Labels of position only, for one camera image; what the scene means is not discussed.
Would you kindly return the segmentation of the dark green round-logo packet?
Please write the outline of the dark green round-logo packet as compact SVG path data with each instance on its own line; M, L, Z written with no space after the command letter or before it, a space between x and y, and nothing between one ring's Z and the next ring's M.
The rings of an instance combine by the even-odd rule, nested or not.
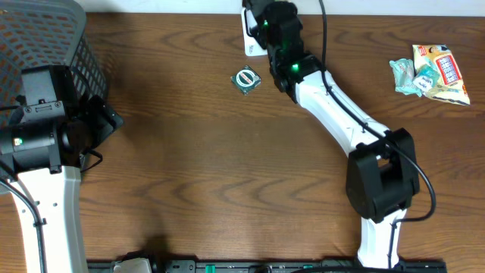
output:
M245 65L243 69L234 74L230 79L245 96L261 84L261 77L248 65Z

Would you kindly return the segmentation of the teal wipes packet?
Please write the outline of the teal wipes packet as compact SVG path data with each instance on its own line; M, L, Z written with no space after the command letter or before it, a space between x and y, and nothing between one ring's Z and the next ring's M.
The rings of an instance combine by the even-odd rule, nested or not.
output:
M389 61L395 80L395 91L404 95L422 97L422 91L413 83L415 78L414 63L411 59L401 58Z

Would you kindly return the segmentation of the teal Kleenex tissue packet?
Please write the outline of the teal Kleenex tissue packet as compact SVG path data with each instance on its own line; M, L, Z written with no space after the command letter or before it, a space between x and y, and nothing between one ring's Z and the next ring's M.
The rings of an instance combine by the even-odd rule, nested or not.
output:
M420 91L426 93L437 85L439 78L440 74L437 71L429 65L424 65L418 70L412 82Z

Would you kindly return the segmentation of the yellow snack bag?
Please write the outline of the yellow snack bag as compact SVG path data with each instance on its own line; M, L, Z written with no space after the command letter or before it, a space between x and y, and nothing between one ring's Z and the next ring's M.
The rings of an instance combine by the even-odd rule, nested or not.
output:
M471 104L462 73L447 45L413 45L412 49L416 75L424 65L431 66L440 74L437 85L426 93L422 92L424 96L456 105Z

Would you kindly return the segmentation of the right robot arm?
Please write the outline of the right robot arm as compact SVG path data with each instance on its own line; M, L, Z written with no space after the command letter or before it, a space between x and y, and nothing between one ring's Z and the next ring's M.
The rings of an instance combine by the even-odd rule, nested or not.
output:
M361 217L357 260L365 268L397 269L399 230L420 190L410 133L391 131L338 87L306 49L295 4L244 0L242 8L246 38L268 56L277 88L315 116L346 154L346 195Z

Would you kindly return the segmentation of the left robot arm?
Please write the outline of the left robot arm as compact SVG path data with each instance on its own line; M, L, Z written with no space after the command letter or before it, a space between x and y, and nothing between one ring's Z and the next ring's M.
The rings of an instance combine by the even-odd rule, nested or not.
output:
M83 160L124 123L77 67L21 72L20 120L1 130L1 186L13 197L29 272L86 272L80 224ZM86 86L79 92L76 86Z

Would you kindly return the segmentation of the white barcode scanner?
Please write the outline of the white barcode scanner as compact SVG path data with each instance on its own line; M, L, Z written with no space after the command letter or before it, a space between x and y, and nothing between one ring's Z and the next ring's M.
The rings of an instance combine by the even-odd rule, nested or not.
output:
M248 57L264 56L268 54L257 42L253 30L257 30L257 22L251 11L243 8L241 11L242 33L244 40L245 54Z

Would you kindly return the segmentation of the dark grey plastic basket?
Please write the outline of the dark grey plastic basket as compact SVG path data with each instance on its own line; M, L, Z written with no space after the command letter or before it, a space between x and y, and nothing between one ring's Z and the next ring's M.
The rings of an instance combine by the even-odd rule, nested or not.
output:
M1 0L1 126L40 107L91 109L108 102L108 81L75 1Z

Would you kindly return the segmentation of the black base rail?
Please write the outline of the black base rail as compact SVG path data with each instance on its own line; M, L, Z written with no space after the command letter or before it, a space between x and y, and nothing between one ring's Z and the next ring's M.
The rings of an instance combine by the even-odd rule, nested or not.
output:
M357 259L330 257L321 260L203 260L195 256L156 256L128 253L113 261L90 260L89 272L249 273L249 272L377 272Z

